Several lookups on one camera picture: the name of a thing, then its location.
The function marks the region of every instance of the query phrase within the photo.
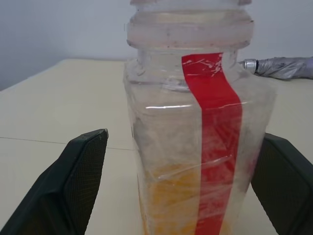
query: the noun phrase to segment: plastic jar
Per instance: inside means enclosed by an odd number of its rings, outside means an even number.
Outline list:
[[[133,0],[125,66],[145,235],[230,235],[273,107],[248,0]]]

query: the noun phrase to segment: yellow contents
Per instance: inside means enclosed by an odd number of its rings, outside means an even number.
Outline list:
[[[146,172],[147,179],[149,174],[154,180],[146,180],[140,187],[146,190],[146,198],[139,197],[144,235],[195,235],[201,186],[199,167],[169,165]],[[221,234],[231,234],[225,221]]]

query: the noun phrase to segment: red tape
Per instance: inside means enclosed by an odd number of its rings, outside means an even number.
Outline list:
[[[239,97],[222,53],[182,58],[186,83],[202,109],[201,191],[195,235],[219,235],[233,184],[242,123]]]

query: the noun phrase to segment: jar neck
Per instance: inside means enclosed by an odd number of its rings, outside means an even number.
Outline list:
[[[138,63],[144,68],[156,68],[164,71],[180,71],[181,58],[191,54],[221,53],[218,50],[184,50],[184,51],[155,51],[138,50]],[[222,67],[227,70],[237,63],[237,50],[222,52]]]

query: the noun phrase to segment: table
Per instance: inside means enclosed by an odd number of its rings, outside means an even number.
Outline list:
[[[81,133],[108,128],[99,194],[87,235],[141,233],[136,167],[122,84],[123,62],[65,60],[0,92],[0,228],[36,178]],[[313,81],[278,86],[268,132],[312,163]],[[234,235],[277,235],[250,188]]]

